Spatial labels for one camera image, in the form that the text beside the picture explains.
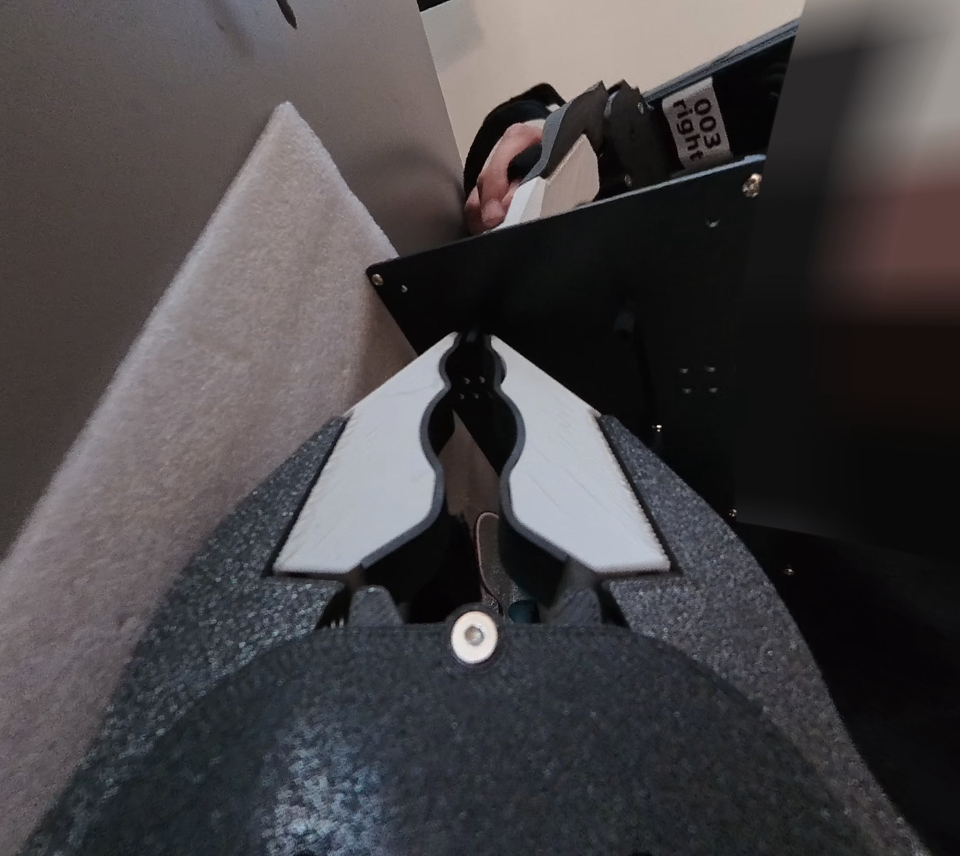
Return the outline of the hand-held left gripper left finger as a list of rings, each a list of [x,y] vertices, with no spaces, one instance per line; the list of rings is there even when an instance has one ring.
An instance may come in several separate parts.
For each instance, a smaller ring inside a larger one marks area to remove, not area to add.
[[[445,502],[439,458],[454,432],[451,333],[346,414],[273,571],[348,575],[423,534]]]

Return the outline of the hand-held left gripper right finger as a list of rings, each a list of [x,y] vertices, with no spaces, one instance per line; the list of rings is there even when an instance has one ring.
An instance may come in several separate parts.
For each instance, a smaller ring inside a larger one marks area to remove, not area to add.
[[[594,575],[666,572],[670,559],[599,425],[599,413],[497,336],[516,439],[503,510],[524,538]]]

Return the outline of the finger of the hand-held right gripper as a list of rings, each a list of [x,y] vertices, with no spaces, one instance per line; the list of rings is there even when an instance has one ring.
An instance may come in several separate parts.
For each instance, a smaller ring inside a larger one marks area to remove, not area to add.
[[[599,192],[598,160],[589,140],[577,140],[546,177],[524,180],[516,189],[502,228],[550,218],[593,202]]]

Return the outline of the blue toy robot arm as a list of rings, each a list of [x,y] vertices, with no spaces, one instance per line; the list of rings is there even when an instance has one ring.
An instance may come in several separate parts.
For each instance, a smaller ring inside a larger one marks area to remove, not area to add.
[[[564,580],[699,591],[729,610],[752,594],[781,602],[727,526],[736,501],[743,287],[766,158],[762,154],[500,228],[367,270],[418,353],[459,338],[451,406],[499,480],[497,553],[544,609]],[[535,404],[587,407],[584,430],[543,431],[549,493],[574,496],[611,464],[653,561],[628,556],[600,507],[570,527],[522,509],[534,487]]]

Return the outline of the dark grey desk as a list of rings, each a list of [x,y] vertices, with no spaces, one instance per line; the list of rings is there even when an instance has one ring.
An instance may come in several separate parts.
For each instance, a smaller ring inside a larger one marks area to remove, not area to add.
[[[462,164],[416,0],[1,0],[2,550],[274,108],[402,254]]]

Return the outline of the person's right hand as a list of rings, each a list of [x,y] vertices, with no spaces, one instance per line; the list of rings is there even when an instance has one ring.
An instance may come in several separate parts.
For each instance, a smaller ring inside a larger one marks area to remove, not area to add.
[[[536,119],[510,125],[487,154],[476,186],[464,206],[465,226],[471,236],[495,229],[505,220],[520,185],[509,178],[509,166],[521,153],[530,148],[539,149],[544,124],[542,119]]]

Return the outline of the white foam sheet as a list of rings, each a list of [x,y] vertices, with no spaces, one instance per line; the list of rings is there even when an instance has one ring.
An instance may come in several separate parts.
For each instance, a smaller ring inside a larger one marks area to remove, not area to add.
[[[277,106],[2,562],[2,854],[64,787],[214,525],[414,359],[366,275],[395,256]]]

